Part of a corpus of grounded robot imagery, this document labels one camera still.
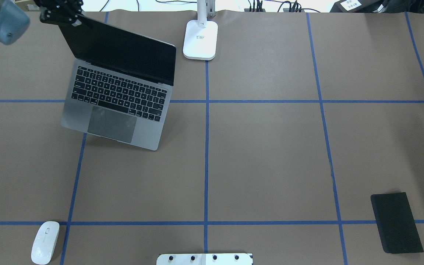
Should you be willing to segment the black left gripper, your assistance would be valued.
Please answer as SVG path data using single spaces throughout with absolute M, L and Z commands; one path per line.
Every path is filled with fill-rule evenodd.
M 82 0 L 35 0 L 40 8 L 40 22 L 50 25 L 81 25 L 84 1 Z

